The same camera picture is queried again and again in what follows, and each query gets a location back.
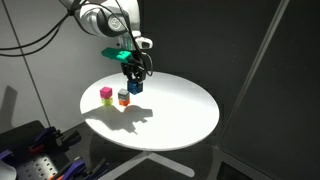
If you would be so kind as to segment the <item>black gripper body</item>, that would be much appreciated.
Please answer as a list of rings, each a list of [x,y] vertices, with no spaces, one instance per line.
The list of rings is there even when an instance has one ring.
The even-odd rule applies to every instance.
[[[127,63],[121,63],[122,72],[126,75],[126,70],[131,69],[133,71],[134,76],[138,76],[138,72],[140,70],[145,70],[141,63],[138,60],[133,58],[129,58]]]

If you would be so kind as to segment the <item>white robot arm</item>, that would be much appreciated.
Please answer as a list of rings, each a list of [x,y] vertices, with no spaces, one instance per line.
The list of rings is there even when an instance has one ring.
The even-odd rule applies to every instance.
[[[138,0],[59,0],[74,16],[81,29],[100,37],[117,37],[120,50],[131,56],[122,62],[123,74],[141,84],[150,75],[143,60],[144,49],[151,49],[151,39],[140,31]]]

